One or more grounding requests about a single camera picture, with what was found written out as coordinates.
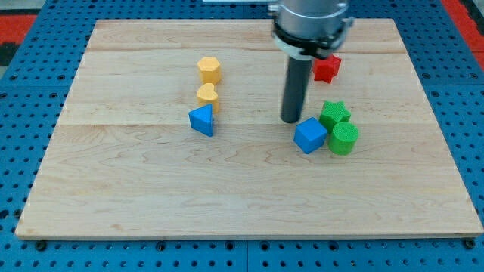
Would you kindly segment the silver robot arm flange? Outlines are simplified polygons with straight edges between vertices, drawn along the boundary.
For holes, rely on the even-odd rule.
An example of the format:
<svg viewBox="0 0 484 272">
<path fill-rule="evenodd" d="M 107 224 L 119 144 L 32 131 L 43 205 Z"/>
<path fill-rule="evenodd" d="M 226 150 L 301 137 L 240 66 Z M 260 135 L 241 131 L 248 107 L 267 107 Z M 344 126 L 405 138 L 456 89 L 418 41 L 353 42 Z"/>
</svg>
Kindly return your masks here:
<svg viewBox="0 0 484 272">
<path fill-rule="evenodd" d="M 344 43 L 353 18 L 348 0 L 278 0 L 268 5 L 272 38 L 296 60 L 326 59 Z"/>
</svg>

